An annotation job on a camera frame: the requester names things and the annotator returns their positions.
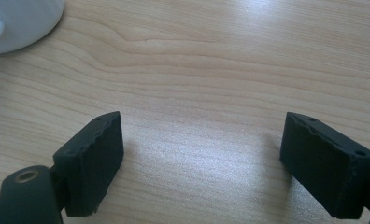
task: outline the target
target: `screw hole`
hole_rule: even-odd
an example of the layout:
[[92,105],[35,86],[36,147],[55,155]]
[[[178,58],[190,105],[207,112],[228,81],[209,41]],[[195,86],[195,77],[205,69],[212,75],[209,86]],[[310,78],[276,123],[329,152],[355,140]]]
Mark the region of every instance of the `screw hole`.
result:
[[362,151],[356,151],[356,154],[359,156],[366,156],[365,152]]
[[25,183],[25,182],[28,182],[34,179],[38,175],[39,175],[39,172],[36,170],[24,171],[21,174],[16,176],[15,181],[17,183]]

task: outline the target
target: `white cup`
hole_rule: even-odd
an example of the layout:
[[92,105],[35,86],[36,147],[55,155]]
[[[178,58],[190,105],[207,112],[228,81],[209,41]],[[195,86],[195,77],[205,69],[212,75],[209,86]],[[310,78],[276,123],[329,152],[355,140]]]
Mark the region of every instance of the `white cup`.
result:
[[64,0],[0,0],[0,53],[28,46],[60,20]]

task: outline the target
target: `wooden table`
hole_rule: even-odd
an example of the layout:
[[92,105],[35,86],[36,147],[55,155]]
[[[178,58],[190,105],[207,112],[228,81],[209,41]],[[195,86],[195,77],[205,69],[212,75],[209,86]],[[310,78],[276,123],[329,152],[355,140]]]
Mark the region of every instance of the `wooden table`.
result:
[[67,0],[0,55],[0,184],[116,110],[122,167],[65,223],[367,223],[332,219],[278,153],[287,111],[370,148],[370,0]]

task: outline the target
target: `black clamp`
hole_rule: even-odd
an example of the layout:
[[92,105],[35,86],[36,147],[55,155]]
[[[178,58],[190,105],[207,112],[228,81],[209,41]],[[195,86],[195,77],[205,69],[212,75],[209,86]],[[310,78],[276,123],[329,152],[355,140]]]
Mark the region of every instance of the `black clamp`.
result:
[[97,211],[123,159],[121,114],[93,119],[54,155],[54,165],[9,175],[0,191],[0,224],[63,223]]
[[332,217],[370,210],[370,150],[317,119],[288,113],[280,159]]

